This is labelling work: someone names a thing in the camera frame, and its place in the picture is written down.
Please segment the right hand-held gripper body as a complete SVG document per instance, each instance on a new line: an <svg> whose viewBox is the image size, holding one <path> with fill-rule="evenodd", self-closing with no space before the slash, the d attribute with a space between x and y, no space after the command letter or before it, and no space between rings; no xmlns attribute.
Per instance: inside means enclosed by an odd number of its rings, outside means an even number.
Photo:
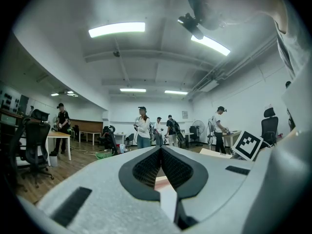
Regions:
<svg viewBox="0 0 312 234"><path fill-rule="evenodd" d="M262 142L262 137L254 136L247 131L242 131L233 145L232 150L245 160L253 161L259 152Z"/></svg>

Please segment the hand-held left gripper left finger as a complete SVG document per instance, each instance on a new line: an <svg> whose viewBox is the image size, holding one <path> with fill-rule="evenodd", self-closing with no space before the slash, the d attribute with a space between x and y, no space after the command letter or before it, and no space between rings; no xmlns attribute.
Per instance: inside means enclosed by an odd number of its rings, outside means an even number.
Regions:
<svg viewBox="0 0 312 234"><path fill-rule="evenodd" d="M52 216L77 189L91 190L68 230L76 234L174 234L175 224L157 201L134 198L121 185L118 173L127 161L150 147L94 161L51 189L37 207Z"/></svg>

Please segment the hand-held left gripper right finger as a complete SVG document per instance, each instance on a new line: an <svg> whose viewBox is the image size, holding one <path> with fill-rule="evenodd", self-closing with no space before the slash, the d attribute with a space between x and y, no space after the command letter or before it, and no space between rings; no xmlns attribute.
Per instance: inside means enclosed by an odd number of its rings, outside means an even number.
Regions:
<svg viewBox="0 0 312 234"><path fill-rule="evenodd" d="M247 189L254 162L164 147L161 166L173 191L160 203L176 229L242 229L254 201Z"/></svg>

